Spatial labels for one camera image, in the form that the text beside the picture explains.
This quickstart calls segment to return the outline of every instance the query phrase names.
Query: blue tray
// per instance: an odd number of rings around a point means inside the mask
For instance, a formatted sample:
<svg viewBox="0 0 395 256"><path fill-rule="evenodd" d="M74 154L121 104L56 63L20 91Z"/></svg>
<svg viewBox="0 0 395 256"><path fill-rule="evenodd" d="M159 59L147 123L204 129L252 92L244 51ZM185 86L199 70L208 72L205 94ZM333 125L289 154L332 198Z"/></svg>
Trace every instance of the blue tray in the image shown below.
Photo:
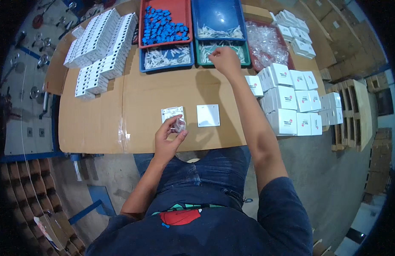
<svg viewBox="0 0 395 256"><path fill-rule="evenodd" d="M172 44L172 45L163 45L159 47L162 51L170 51L171 49L176 48L175 45L182 45L182 44ZM179 65L172 65L172 66L164 66L160 68L151 68L151 69L145 69L144 63L145 63L145 53L147 52L148 48L145 49L139 49L139 71L142 73L146 72L154 72L157 70L162 70L162 69L183 69L183 68L191 68L195 64L195 54L194 54L194 46L193 46L193 41L189 43L190 46L190 63L188 64L179 64ZM175 59L179 56L180 54L175 54L174 57L170 53L168 53L167 58L168 59Z"/></svg>
<svg viewBox="0 0 395 256"><path fill-rule="evenodd" d="M246 25L240 0L192 0L193 29L198 40L246 41ZM217 31L227 31L240 25L243 38L200 38L198 28L206 25Z"/></svg>

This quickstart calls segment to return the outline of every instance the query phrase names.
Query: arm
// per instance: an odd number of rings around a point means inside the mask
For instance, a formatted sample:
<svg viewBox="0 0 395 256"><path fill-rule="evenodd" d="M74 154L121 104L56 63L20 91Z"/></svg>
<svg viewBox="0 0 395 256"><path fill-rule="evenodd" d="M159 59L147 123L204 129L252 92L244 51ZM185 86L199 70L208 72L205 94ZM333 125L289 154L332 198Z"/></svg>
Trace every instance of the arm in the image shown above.
<svg viewBox="0 0 395 256"><path fill-rule="evenodd" d="M174 157L180 143L185 140L188 131L182 131L174 141L167 140L170 133L173 132L171 127L178 117L176 115L166 119L162 126L155 134L155 156L150 161L145 174L124 202L120 214L133 217L137 220L143 217L144 212L148 209L155 197L156 189L166 165Z"/></svg>
<svg viewBox="0 0 395 256"><path fill-rule="evenodd" d="M209 56L216 69L229 80L247 146L255 166L257 189L260 194L270 181L288 177L277 138L255 96L241 74L240 60L229 47L217 48Z"/></svg>

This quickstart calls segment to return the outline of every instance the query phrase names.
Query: concrete floor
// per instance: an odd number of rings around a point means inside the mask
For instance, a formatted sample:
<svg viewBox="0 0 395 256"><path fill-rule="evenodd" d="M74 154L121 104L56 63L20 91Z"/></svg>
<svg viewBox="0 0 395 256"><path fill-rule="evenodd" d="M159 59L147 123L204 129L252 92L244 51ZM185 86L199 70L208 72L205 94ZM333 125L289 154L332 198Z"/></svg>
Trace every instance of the concrete floor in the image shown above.
<svg viewBox="0 0 395 256"><path fill-rule="evenodd" d="M374 106L373 95L370 95L370 101ZM373 127L377 127L376 120L373 119ZM279 145L287 172L316 229L314 238L322 238L323 243L331 245L334 251L342 242L360 206L371 144L359 153L352 149L332 152L331 141L331 132L327 131L322 136L282 139ZM299 145L307 150L299 150ZM92 203L87 185L106 186L118 213L139 181L131 154L82 160L84 182L76 181L72 162L68 159L52 159L52 165L57 192L69 217ZM243 211L256 218L259 199L252 164L247 173L245 196L252 198L253 202L245 203ZM108 219L93 211L77 222L74 228L83 242L89 245L106 227Z"/></svg>

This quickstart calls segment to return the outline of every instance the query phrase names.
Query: cardboard sheet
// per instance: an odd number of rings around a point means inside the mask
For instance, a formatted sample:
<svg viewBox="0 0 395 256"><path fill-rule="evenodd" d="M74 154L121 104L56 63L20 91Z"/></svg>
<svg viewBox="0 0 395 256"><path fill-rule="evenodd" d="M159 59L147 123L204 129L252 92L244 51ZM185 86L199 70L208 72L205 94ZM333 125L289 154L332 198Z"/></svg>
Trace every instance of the cardboard sheet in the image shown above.
<svg viewBox="0 0 395 256"><path fill-rule="evenodd" d="M123 15L136 11L139 1L117 6ZM72 37L64 46L72 42ZM233 91L227 79L216 69L195 68L144 74L139 72L139 51L133 46L125 64L124 75L110 80L108 91L83 102L74 97L79 69L65 69L66 50L59 51L52 68L62 72L48 74L48 90L60 94L59 143L71 153L151 153L154 134L161 126L161 109L183 106L189 135L179 151L205 150L246 145ZM325 94L316 61L292 54L296 69L311 70L318 82L318 92ZM243 75L254 75L242 69ZM197 127L197 105L218 104L221 125Z"/></svg>

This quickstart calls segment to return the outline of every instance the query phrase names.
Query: white wall plate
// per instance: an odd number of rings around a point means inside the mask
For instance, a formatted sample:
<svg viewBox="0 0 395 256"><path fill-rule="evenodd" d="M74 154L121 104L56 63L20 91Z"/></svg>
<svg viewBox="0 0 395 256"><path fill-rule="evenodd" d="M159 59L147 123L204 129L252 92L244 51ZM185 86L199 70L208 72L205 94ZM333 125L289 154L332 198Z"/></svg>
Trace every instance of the white wall plate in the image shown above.
<svg viewBox="0 0 395 256"><path fill-rule="evenodd" d="M219 105L197 105L197 126L220 126Z"/></svg>
<svg viewBox="0 0 395 256"><path fill-rule="evenodd" d="M162 109L162 123L168 118L171 118L172 116L175 115L183 115L183 118L185 118L185 115L183 114L183 107L182 106L175 106L173 108L169 109Z"/></svg>

